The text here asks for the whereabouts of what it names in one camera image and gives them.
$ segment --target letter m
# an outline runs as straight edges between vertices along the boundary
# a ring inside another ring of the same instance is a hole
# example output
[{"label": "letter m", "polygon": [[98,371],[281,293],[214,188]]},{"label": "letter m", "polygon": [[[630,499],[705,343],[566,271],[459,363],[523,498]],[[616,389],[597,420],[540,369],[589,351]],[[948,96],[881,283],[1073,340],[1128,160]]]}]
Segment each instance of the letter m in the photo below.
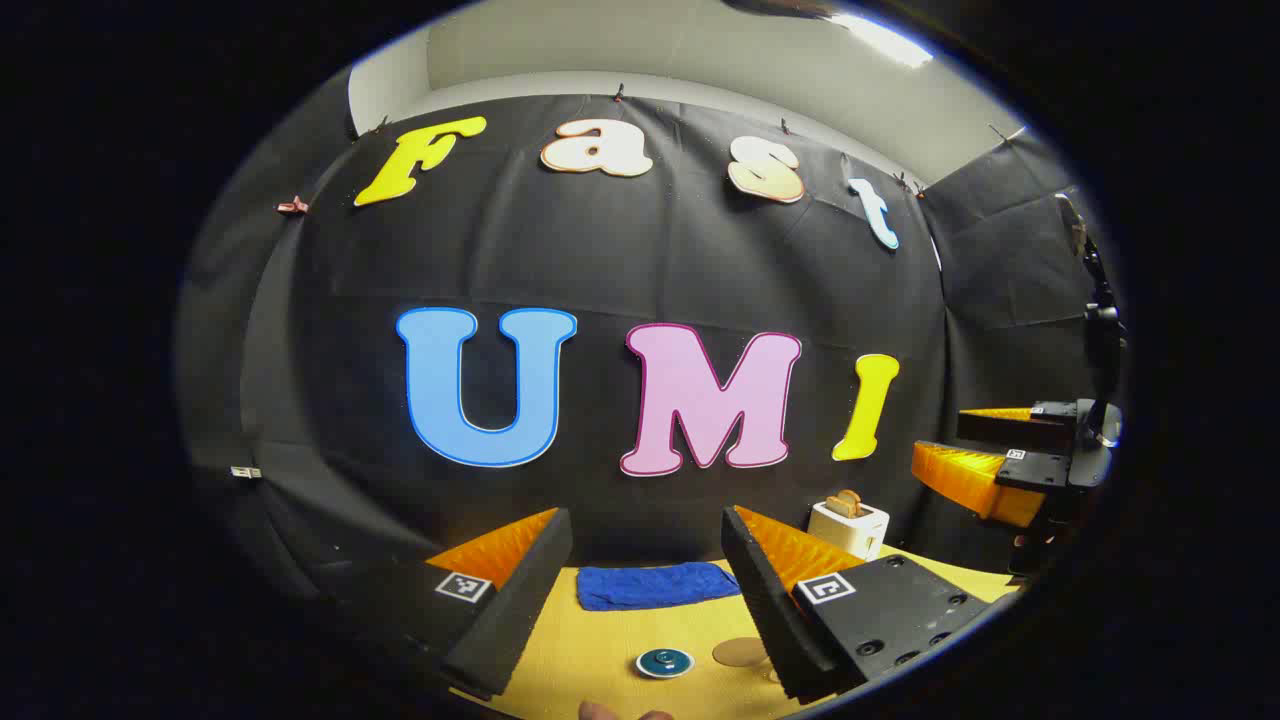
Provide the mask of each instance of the letter m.
[{"label": "letter m", "polygon": [[742,421],[737,445],[724,454],[733,468],[759,468],[787,456],[782,439],[791,366],[800,341],[760,333],[746,343],[728,382],[719,384],[698,332],[654,323],[627,333],[627,347],[640,356],[643,389],[635,450],[622,456],[628,475],[675,473],[685,459],[676,452],[675,421],[699,468],[709,468],[733,427]]}]

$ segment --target table surface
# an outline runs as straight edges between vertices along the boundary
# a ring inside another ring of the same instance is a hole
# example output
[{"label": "table surface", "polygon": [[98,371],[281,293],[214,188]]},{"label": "table surface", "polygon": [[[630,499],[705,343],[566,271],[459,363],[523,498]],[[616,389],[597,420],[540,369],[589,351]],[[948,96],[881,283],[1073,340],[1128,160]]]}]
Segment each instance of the table surface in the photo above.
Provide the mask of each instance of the table surface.
[{"label": "table surface", "polygon": [[[1010,575],[956,568],[887,546],[881,550],[881,557],[895,553],[987,602],[1015,589],[1007,585]],[[716,564],[728,570],[728,562]],[[717,644],[741,637],[759,634],[740,594],[678,607],[591,612],[577,602],[577,568],[564,568],[507,692],[481,705],[526,720],[576,720],[582,700],[608,706],[621,720],[649,710],[664,710],[676,720],[782,717],[799,711],[800,703],[769,680],[767,660],[728,667],[712,657]],[[694,667],[666,680],[639,675],[636,656],[657,647],[687,652]]]}]

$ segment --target blue letter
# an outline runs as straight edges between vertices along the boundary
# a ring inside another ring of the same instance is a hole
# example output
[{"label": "blue letter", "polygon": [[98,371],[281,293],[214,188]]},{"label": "blue letter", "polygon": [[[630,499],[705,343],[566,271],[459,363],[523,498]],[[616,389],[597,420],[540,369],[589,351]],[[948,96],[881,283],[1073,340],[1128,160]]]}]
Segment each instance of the blue letter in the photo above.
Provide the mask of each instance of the blue letter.
[{"label": "blue letter", "polygon": [[408,363],[408,415],[428,447],[481,468],[509,468],[541,455],[559,420],[559,348],[577,332],[561,310],[529,307],[502,316],[498,329],[516,341],[516,421],[486,430],[462,411],[462,343],[476,334],[476,318],[454,307],[421,307],[401,315],[396,332]]},{"label": "blue letter", "polygon": [[849,187],[861,199],[863,210],[867,211],[867,222],[872,224],[872,232],[876,233],[876,237],[884,247],[897,250],[897,234],[884,224],[884,213],[888,213],[888,208],[884,205],[884,200],[876,195],[872,183],[863,178],[849,178]]}]

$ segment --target blue towel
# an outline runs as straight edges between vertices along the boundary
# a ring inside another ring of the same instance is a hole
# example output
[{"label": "blue towel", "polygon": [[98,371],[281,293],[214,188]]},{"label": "blue towel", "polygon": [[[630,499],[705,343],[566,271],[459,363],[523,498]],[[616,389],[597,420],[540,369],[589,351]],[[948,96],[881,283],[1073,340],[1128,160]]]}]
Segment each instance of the blue towel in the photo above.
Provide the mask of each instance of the blue towel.
[{"label": "blue towel", "polygon": [[586,610],[675,607],[739,593],[733,575],[710,562],[577,571],[577,601]]}]

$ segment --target clip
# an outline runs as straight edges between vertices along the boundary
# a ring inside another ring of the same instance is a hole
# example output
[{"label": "clip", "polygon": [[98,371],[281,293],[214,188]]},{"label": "clip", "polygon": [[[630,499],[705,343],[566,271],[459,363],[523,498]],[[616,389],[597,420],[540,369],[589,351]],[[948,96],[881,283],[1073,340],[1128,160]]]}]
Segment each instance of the clip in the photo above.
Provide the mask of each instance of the clip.
[{"label": "clip", "polygon": [[275,211],[284,215],[300,215],[306,214],[311,209],[311,205],[302,201],[297,195],[293,196],[293,202],[279,202],[275,206]]}]

